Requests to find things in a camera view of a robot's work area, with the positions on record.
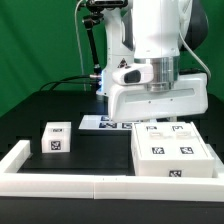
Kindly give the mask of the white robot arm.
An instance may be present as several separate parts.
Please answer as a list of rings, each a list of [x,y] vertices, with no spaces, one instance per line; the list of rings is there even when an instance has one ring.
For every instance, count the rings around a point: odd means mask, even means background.
[[[115,122],[202,114],[208,108],[207,75],[182,75],[180,49],[195,0],[129,0],[105,8],[107,64],[100,95]]]

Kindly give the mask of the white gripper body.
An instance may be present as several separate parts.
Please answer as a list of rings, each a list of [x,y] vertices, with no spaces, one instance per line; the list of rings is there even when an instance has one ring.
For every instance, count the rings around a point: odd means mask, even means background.
[[[108,114],[114,122],[202,114],[208,108],[206,85],[205,73],[181,75],[165,92],[151,92],[147,85],[115,84],[109,95]]]

